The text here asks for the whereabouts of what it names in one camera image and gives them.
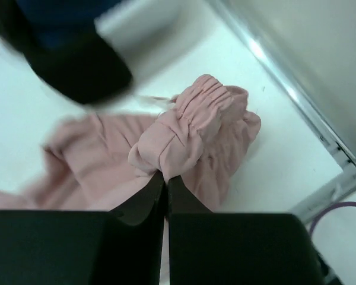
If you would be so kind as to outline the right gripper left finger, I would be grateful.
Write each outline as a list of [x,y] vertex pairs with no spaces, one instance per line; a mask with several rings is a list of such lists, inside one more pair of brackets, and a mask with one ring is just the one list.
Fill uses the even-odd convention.
[[158,284],[161,173],[112,211],[0,210],[0,284]]

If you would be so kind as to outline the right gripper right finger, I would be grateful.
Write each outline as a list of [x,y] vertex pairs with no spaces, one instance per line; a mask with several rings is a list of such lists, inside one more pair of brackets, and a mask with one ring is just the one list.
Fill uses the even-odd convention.
[[302,222],[288,213],[213,213],[168,183],[171,284],[323,284]]

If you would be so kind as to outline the pink trousers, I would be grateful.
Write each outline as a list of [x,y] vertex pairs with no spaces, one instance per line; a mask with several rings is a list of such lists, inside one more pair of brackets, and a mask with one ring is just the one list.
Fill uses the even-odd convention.
[[161,173],[160,281],[170,277],[168,183],[181,177],[210,211],[223,202],[260,131],[247,98],[246,90],[202,75],[158,116],[93,114],[65,122],[44,147],[44,174],[18,195],[0,192],[0,210],[112,211]]

